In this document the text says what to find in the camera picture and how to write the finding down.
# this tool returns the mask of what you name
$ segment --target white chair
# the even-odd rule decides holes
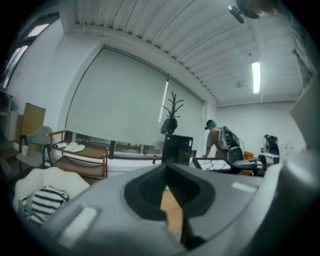
[[[25,178],[17,181],[13,208],[17,211],[18,201],[26,198],[33,192],[43,189],[45,186],[52,186],[55,189],[65,191],[70,200],[90,185],[75,172],[67,172],[58,167],[48,169],[33,169]]]

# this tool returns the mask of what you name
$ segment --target gray chair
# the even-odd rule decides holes
[[[50,145],[48,143],[47,134],[51,133],[51,128],[48,126],[43,126],[33,134],[21,135],[20,136],[20,146],[19,154],[16,156],[20,164],[20,172],[22,175],[22,163],[32,167],[32,168],[45,168],[46,163],[46,152],[47,158],[49,160],[50,166],[52,166],[52,160],[50,157]],[[22,154],[22,142],[27,146],[28,144],[36,144],[41,146],[41,153],[36,151],[28,152],[27,156]]]

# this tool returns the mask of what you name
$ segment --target brown shirt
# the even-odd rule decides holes
[[[212,148],[213,145],[215,145],[216,147],[215,157],[227,159],[228,150],[223,150],[219,146],[219,131],[212,129],[208,134],[208,138],[206,140],[206,147]]]

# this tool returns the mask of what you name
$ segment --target person wearing headset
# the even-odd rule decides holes
[[[220,159],[227,159],[228,150],[223,150],[219,145],[220,129],[217,127],[215,121],[208,120],[204,129],[210,131],[206,140],[205,158],[209,156],[212,146],[215,145],[215,157]]]

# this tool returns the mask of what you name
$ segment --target white sticker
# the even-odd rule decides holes
[[[243,184],[243,183],[240,183],[240,182],[235,182],[232,184],[232,187],[234,189],[237,189],[237,190],[242,190],[242,191],[246,191],[246,192],[249,192],[249,193],[254,193],[257,191],[257,187],[256,186],[252,186],[252,185],[248,185],[248,184]]]

